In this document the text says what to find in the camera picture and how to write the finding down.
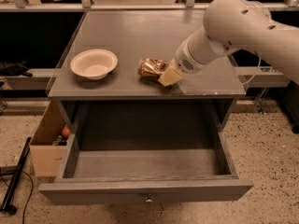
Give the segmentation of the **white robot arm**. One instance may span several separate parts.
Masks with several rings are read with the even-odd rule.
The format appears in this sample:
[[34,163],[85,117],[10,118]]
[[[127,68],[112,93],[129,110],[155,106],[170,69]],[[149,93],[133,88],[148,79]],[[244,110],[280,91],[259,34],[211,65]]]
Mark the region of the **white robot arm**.
[[269,10],[247,0],[214,0],[203,16],[203,25],[177,49],[159,77],[173,85],[185,73],[193,74],[210,62],[246,50],[299,83],[299,28],[274,21]]

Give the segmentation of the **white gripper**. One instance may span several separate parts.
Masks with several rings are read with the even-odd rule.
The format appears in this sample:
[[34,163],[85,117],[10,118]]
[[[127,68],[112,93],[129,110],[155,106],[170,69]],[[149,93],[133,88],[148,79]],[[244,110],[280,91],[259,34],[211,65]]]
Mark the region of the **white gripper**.
[[174,85],[182,80],[182,71],[187,74],[195,74],[204,69],[202,50],[196,47],[191,40],[186,39],[177,49],[175,59],[172,59],[166,70],[160,75],[158,81],[165,87]]

